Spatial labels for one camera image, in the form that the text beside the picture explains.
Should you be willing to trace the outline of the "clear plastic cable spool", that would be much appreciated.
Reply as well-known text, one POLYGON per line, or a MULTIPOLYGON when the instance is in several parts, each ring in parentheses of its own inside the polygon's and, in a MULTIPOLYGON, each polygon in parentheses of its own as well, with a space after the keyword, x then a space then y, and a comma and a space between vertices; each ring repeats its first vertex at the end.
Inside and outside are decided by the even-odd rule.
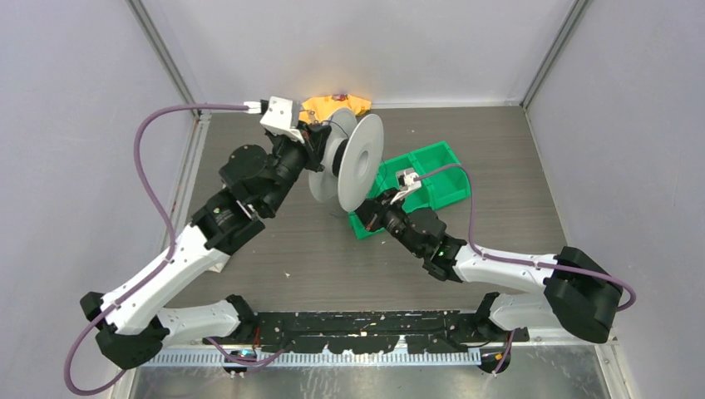
POLYGON ((308 186, 320 203, 336 200, 353 212, 367 198, 380 164, 384 146, 382 119, 376 114, 360 121, 349 109, 338 109, 323 124, 332 127, 322 172, 308 173, 308 186))

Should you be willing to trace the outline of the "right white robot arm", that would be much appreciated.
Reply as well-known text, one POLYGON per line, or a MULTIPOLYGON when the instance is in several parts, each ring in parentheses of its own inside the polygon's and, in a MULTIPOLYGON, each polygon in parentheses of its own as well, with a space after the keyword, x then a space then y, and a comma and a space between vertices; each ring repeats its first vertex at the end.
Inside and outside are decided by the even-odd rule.
POLYGON ((516 290, 482 299, 474 320, 479 337, 491 342, 521 328, 563 328, 587 342, 608 341, 624 288, 585 252, 570 246, 544 255, 487 249, 449 235, 429 207, 406 212, 396 194, 385 190, 356 209, 365 229, 386 230, 440 281, 516 290))

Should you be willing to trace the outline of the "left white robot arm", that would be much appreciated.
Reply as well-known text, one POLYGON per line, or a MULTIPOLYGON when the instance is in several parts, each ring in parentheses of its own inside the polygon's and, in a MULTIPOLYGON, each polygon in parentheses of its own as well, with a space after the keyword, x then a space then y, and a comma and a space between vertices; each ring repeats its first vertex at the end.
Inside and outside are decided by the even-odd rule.
POLYGON ((303 141, 266 131, 272 148, 242 145, 220 168, 224 188, 192 216, 175 241, 134 278, 110 293, 80 301, 96 322, 101 353, 123 370, 138 367, 163 348, 207 338, 236 344, 253 336, 257 318, 238 295, 193 308, 166 304, 196 277, 261 233, 304 170, 322 171, 331 126, 299 122, 303 141))

